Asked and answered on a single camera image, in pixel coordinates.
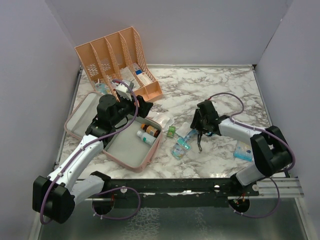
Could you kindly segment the black handled scissors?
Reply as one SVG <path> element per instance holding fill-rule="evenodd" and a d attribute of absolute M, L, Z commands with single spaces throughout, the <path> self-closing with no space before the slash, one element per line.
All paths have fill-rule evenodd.
<path fill-rule="evenodd" d="M 203 148 L 201 146 L 202 136 L 203 136 L 203 131 L 199 130 L 198 134 L 197 134 L 197 147 L 198 147 L 199 153 L 201 153 L 203 151 Z"/>

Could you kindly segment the alcohol wipes bag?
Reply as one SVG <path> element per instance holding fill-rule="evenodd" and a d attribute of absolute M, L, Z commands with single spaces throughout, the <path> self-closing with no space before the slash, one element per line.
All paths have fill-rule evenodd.
<path fill-rule="evenodd" d="M 188 142 L 191 138 L 198 134 L 196 129 L 190 128 L 191 124 L 184 122 L 181 127 L 179 127 L 175 133 L 182 138 L 185 142 Z"/>

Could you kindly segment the brown medicine bottle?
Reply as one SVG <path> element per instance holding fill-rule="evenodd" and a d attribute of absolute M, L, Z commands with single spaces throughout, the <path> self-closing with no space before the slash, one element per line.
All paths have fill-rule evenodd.
<path fill-rule="evenodd" d="M 161 131 L 155 127 L 153 127 L 152 125 L 147 125 L 147 124 L 141 124 L 140 128 L 145 131 L 147 134 L 157 138 L 159 136 L 159 134 L 161 133 Z"/>

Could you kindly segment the white gauze pack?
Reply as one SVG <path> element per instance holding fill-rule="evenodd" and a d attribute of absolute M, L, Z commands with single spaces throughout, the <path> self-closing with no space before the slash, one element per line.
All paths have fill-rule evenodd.
<path fill-rule="evenodd" d="M 167 132 L 174 123 L 173 119 L 164 113 L 157 113 L 152 119 L 161 126 L 164 132 Z"/>

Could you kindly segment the white plastic bottle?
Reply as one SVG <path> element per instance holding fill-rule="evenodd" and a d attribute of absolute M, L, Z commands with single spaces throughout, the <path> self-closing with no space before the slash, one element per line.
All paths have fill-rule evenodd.
<path fill-rule="evenodd" d="M 146 144 L 152 146 L 154 142 L 156 141 L 156 138 L 147 132 L 138 131 L 136 135 Z"/>

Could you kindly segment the small green box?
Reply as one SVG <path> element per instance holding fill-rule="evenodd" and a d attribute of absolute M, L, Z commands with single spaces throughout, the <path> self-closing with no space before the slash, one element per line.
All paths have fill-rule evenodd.
<path fill-rule="evenodd" d="M 169 126 L 168 131 L 167 131 L 167 137 L 173 138 L 175 135 L 175 131 L 176 131 L 175 126 L 173 126 L 173 125 Z"/>

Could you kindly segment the pink medicine kit case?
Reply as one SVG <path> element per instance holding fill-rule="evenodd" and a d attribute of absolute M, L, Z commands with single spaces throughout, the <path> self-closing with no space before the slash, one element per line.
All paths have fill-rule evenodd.
<path fill-rule="evenodd" d="M 97 106 L 101 96 L 102 94 L 93 91 L 82 98 L 64 124 L 64 129 L 68 134 L 78 140 L 83 138 L 86 129 L 97 114 Z M 151 125 L 160 130 L 160 134 L 153 145 L 143 142 L 137 136 L 137 132 L 142 130 L 142 124 Z M 126 130 L 113 136 L 102 153 L 109 160 L 116 162 L 124 168 L 135 173 L 140 173 L 155 157 L 162 137 L 161 125 L 147 117 L 137 117 Z"/>

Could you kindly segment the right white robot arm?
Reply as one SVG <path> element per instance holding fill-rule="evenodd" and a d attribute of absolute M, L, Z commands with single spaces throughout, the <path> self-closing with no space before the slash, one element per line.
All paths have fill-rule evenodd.
<path fill-rule="evenodd" d="M 218 135 L 233 138 L 251 146 L 254 163 L 233 175 L 229 189 L 240 196 L 247 191 L 248 185 L 272 175 L 290 169 L 296 163 L 295 155 L 286 142 L 281 130 L 272 125 L 258 128 L 235 121 L 231 116 L 218 115 L 213 103 L 204 100 L 197 104 L 190 125 L 198 131 L 198 149 L 202 151 L 202 135 Z"/>

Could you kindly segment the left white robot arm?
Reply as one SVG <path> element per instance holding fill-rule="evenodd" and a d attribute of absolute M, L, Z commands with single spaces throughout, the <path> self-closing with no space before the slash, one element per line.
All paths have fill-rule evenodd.
<path fill-rule="evenodd" d="M 98 175 L 81 183 L 76 181 L 115 135 L 129 128 L 137 117 L 146 118 L 153 105 L 141 95 L 116 100 L 115 96 L 106 94 L 99 98 L 96 115 L 77 148 L 60 167 L 33 182 L 32 208 L 40 214 L 41 224 L 50 221 L 63 224 L 77 203 L 91 195 L 103 198 L 110 193 L 110 184 Z"/>

